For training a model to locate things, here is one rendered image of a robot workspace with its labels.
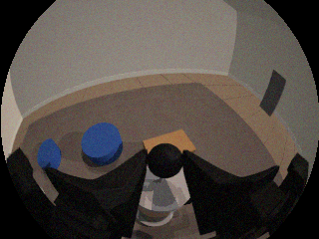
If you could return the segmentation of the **blue cylinder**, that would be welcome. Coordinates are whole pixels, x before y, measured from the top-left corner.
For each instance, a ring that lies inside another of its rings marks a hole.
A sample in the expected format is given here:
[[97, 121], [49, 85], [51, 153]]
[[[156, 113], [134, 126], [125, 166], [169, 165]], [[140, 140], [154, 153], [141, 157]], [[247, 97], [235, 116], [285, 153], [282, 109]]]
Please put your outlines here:
[[115, 163], [123, 152], [123, 141], [114, 124], [101, 122], [84, 132], [81, 147], [88, 159], [101, 166]]
[[61, 150], [50, 138], [41, 143], [37, 151], [37, 162], [39, 166], [45, 168], [59, 168], [61, 162]]

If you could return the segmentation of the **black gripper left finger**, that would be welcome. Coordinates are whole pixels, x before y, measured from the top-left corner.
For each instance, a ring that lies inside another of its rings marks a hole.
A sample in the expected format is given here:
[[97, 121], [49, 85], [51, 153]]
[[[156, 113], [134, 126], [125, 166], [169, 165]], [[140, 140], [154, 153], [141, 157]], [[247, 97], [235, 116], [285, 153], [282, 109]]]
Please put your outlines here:
[[141, 148], [136, 155], [100, 178], [79, 178], [64, 174], [55, 167], [45, 168], [45, 174], [65, 198], [103, 215], [124, 238], [132, 238], [147, 163], [148, 149]]

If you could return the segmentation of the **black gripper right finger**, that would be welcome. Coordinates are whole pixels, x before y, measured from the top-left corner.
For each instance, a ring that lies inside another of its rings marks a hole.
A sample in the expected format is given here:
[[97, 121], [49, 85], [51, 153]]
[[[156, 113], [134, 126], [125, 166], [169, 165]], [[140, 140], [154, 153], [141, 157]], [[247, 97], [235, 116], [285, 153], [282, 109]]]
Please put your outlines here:
[[183, 151], [183, 175], [190, 194], [199, 235], [215, 231], [228, 215], [256, 190], [275, 178], [279, 166], [248, 176], [235, 176], [203, 160], [194, 152]]

